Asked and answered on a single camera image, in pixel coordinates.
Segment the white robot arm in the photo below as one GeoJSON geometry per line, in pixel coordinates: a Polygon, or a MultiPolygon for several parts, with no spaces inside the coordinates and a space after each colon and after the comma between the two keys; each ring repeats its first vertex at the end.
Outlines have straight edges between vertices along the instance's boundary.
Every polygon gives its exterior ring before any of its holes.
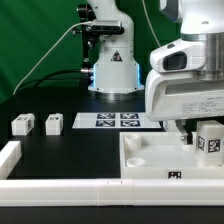
{"type": "Polygon", "coordinates": [[[187,120],[224,116],[224,0],[160,0],[160,11],[181,24],[181,38],[150,54],[146,84],[140,84],[133,56],[133,22],[115,0],[87,0],[96,18],[86,24],[97,34],[99,59],[87,72],[88,90],[109,100],[145,92],[152,121],[173,120],[185,143],[187,120]]]}

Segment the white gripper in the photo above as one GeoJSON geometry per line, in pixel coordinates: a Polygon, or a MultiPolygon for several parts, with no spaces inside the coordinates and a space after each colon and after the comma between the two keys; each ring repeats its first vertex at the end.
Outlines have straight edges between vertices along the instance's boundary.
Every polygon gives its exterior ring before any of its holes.
{"type": "Polygon", "coordinates": [[[192,145],[193,135],[184,119],[224,116],[224,81],[200,81],[193,71],[151,70],[146,80],[145,110],[152,121],[176,120],[182,143],[192,145]]]}

